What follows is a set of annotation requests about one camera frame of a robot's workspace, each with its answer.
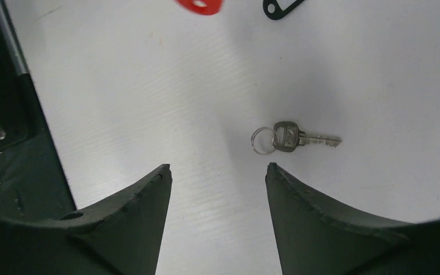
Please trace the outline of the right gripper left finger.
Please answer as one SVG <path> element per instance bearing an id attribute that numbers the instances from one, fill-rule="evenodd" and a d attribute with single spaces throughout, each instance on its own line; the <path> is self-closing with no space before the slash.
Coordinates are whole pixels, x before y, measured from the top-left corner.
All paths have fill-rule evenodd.
<path id="1" fill-rule="evenodd" d="M 0 216 L 0 274 L 155 274 L 171 187 L 162 164 L 60 219 Z"/>

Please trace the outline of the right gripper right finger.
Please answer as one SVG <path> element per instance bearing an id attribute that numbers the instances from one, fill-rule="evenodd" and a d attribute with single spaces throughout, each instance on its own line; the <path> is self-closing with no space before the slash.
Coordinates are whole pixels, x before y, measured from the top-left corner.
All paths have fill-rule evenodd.
<path id="1" fill-rule="evenodd" d="M 265 184 L 283 274 L 440 274 L 440 219 L 408 223 L 361 211 L 275 163 Z"/>

